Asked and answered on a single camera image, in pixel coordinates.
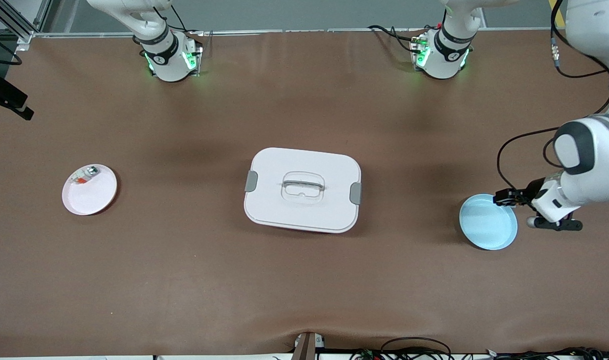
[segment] wire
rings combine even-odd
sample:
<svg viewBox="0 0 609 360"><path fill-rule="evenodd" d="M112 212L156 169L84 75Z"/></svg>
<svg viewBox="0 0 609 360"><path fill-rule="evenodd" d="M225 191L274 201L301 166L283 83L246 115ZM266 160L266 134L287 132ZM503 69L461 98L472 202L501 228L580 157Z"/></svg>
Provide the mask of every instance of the wire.
<svg viewBox="0 0 609 360"><path fill-rule="evenodd" d="M440 22L439 26L431 26L431 25L425 25L425 29L432 29L432 30L438 30L442 27L442 25L444 25L445 20L447 20L447 8L444 8L444 14L442 14L442 22Z"/></svg>
<svg viewBox="0 0 609 360"><path fill-rule="evenodd" d="M593 112L593 114L601 113L602 110L606 109L608 105L609 105L609 97L606 98L606 101L604 101L604 104L602 104L602 106L600 106L600 109L598 109L596 112Z"/></svg>
<svg viewBox="0 0 609 360"><path fill-rule="evenodd" d="M421 340L424 342L432 342L435 344L440 344L440 346L443 346L446 349L446 351L436 350L434 348L428 348L425 346L408 346L408 347L401 348L398 350L388 350L387 353L396 355L397 358L402 358L403 360L414 360L423 355L429 356L430 358L432 358L434 360L438 360L437 358L435 358L435 355L438 355L438 356L446 355L447 358L449 358L449 360L455 360L454 357L451 355L451 348L447 344L445 344L444 342L439 341L439 340L431 339L430 337L420 337L420 336L397 337L395 339L386 341L385 343L382 344L382 346L380 346L380 351L378 351L378 353L384 354L385 353L384 349L387 345L393 344L394 342L402 342L405 340ZM414 357L409 357L408 354L418 354L418 355L416 355Z"/></svg>
<svg viewBox="0 0 609 360"><path fill-rule="evenodd" d="M587 54L583 53L582 51L578 50L577 48L575 48L574 46L572 46L572 44L570 44L569 41L567 41L567 38L560 32L560 30L558 30L558 27L556 27L556 16L558 15L558 11L560 10L560 6L563 4L563 1L564 0L556 0L555 4L551 8L551 19L550 20L551 20L551 39L552 39L552 41L556 41L556 38L554 37L554 34L555 34L565 45L567 45L568 47L577 51L578 53L583 54L585 57L588 57L589 59L593 60L593 62L598 64L603 70L595 71L592 73L585 73L583 75L569 75L569 74L563 72L559 68L559 63L558 63L558 64L556 64L556 69L558 70L558 73L560 73L561 75L563 75L567 78L571 78L571 79L587 78L589 76L594 76L594 75L598 75L598 74L602 74L602 73L609 73L609 68L602 61L600 61L599 59L596 59L595 57L593 57L591 55L587 55Z"/></svg>
<svg viewBox="0 0 609 360"><path fill-rule="evenodd" d="M5 44L3 44L2 42L0 42L0 47L3 48L4 50L6 50L7 53L11 54L12 57L16 60L16 61L0 60L0 64L10 65L10 66L16 66L16 65L23 64L23 59L21 59L18 55L16 55L15 51L12 51L10 48L5 46Z"/></svg>
<svg viewBox="0 0 609 360"><path fill-rule="evenodd" d="M412 38L408 38L406 36L400 36L400 35L396 36L396 34L394 34L393 32L390 32L389 30L385 29L384 27L382 27L380 25L371 25L371 26L367 27L367 29L382 30L385 34L389 35L390 37L397 37L397 38L399 38L401 40L404 40L404 41L412 41Z"/></svg>
<svg viewBox="0 0 609 360"><path fill-rule="evenodd" d="M396 32L396 28L394 28L393 26L391 27L391 32L393 33L393 36L395 36L396 39L398 39L398 44L400 44L400 46L402 46L403 49L409 51L410 53L414 53L414 54L420 54L421 52L419 50L416 50L415 48L409 48L407 46L405 46L405 44L403 44L401 37L398 35L398 32Z"/></svg>
<svg viewBox="0 0 609 360"><path fill-rule="evenodd" d="M502 144L502 146L500 147L500 150L498 150L498 155L496 157L496 170L498 171L498 175L500 175L500 177L504 180L504 182L514 191L516 191L516 187L513 186L513 184L505 177L505 175L503 174L503 171L501 170L501 155L503 154L503 150L504 148L507 147L507 145L511 144L514 141L517 141L517 139L521 139L524 137L530 137L531 135L537 135L537 134L542 134L542 133L548 133L548 132L554 132L555 130L558 130L559 127L550 127L548 129L543 129L543 130L537 130L537 131L531 131L531 132L525 132L524 134L520 134L514 137L511 137L511 139L508 139L507 141L505 141L504 144Z"/></svg>
<svg viewBox="0 0 609 360"><path fill-rule="evenodd" d="M549 157L547 156L547 148L549 148L549 145L551 145L551 143L554 142L555 139L555 137L552 137L544 144L544 146L542 147L542 157L544 158L544 161L547 162L547 164L549 164L550 166L556 167L558 169L563 169L565 168L564 166L556 164L555 162L549 160Z"/></svg>
<svg viewBox="0 0 609 360"><path fill-rule="evenodd" d="M609 360L609 351L601 351L597 348L569 347L552 352L499 353L494 360L559 360L558 356L576 356L583 360Z"/></svg>
<svg viewBox="0 0 609 360"><path fill-rule="evenodd" d="M175 29L175 30L181 30L183 33L190 33L190 32L199 32L200 30L196 30L196 29L191 29L188 30L183 22L183 19L181 18L181 16L179 16L178 11L176 11L176 8L174 7L174 5L171 5L171 9L173 10L173 13L176 14L176 18L178 18L180 25L182 27L178 27L178 26L172 26L169 25L169 23L167 23L168 27L170 27L171 29ZM158 9L156 9L156 7L153 7L153 10L155 11L156 14L158 14L159 18L161 18L164 21L167 21L167 17L163 16L163 14L160 13L160 11L158 11Z"/></svg>
<svg viewBox="0 0 609 360"><path fill-rule="evenodd" d="M171 5L171 9L173 10L173 13L176 14L176 18L178 18L178 21L180 22L180 25L182 26L184 31L187 32L187 27L184 25L184 21L181 18L181 16L178 14L178 11L176 11L176 8L174 7L174 5Z"/></svg>

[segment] table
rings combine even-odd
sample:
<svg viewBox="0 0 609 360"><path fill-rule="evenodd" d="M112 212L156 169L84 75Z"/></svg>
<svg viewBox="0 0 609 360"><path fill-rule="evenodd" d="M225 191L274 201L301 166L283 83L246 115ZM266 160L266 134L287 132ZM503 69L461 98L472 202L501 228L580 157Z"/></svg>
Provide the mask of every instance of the table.
<svg viewBox="0 0 609 360"><path fill-rule="evenodd" d="M595 111L607 79L570 80L547 31L481 32L457 77L415 73L370 32L207 38L202 74L163 83L130 39L35 39L10 69L35 111L0 108L0 356L288 351L426 336L459 353L609 350L609 203L578 233L527 228L502 251L459 235L468 196L503 189L510 137ZM595 69L564 51L569 73ZM515 184L554 172L546 134L503 155ZM263 148L362 168L359 219L315 234L252 223ZM60 193L85 164L121 183L102 214Z"/></svg>

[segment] blue bowl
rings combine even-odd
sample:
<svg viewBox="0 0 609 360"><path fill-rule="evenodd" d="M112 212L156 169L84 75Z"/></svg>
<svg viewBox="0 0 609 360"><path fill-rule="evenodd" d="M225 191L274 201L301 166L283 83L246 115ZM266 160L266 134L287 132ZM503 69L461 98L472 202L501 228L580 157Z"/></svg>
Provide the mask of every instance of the blue bowl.
<svg viewBox="0 0 609 360"><path fill-rule="evenodd" d="M460 208L460 228L475 246L500 250L509 246L518 234L513 209L498 206L490 194L475 194Z"/></svg>

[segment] white robotic arm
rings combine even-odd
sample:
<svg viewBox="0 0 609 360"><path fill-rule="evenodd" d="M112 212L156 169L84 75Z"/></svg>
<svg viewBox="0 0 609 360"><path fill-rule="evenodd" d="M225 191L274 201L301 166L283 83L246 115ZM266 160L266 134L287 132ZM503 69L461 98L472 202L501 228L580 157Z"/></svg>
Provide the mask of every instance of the white robotic arm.
<svg viewBox="0 0 609 360"><path fill-rule="evenodd" d="M609 0L569 0L567 40L609 69ZM526 189L496 193L497 205L529 202L537 212L533 228L581 230L568 215L591 203L609 201L609 108L560 126L553 149L563 171L531 182Z"/></svg>
<svg viewBox="0 0 609 360"><path fill-rule="evenodd" d="M439 0L446 9L439 29L430 29L412 45L417 69L437 79L456 75L465 65L469 45L482 24L474 10L486 7L504 7L518 0Z"/></svg>
<svg viewBox="0 0 609 360"><path fill-rule="evenodd" d="M173 0L87 0L127 27L142 45L149 68L165 82L178 82L197 73L202 46L182 32L172 31L156 10L172 6Z"/></svg>

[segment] green led light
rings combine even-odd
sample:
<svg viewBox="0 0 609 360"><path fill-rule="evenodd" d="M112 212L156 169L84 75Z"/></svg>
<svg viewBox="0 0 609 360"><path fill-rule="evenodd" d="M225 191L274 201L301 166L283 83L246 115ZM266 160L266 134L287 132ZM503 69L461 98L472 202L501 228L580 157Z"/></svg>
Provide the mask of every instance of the green led light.
<svg viewBox="0 0 609 360"><path fill-rule="evenodd" d="M151 59L149 59L149 55L147 55L147 53L144 53L144 58L146 59L147 64L149 64L149 70L151 70L152 72L154 71L154 66L151 64Z"/></svg>
<svg viewBox="0 0 609 360"><path fill-rule="evenodd" d="M425 64L427 63L427 58L429 57L430 54L431 54L431 48L429 46L425 46L423 48L423 50L420 51L420 53L418 54L418 59L416 60L417 65L419 67L425 66Z"/></svg>
<svg viewBox="0 0 609 360"><path fill-rule="evenodd" d="M465 66L465 63L467 62L467 55L469 55L469 49L467 49L464 55L462 55L462 62L460 63L460 68Z"/></svg>
<svg viewBox="0 0 609 360"><path fill-rule="evenodd" d="M192 55L191 53L186 53L183 52L182 53L184 55L184 60L186 62L186 66L190 69L193 70L196 68L196 57L194 55Z"/></svg>

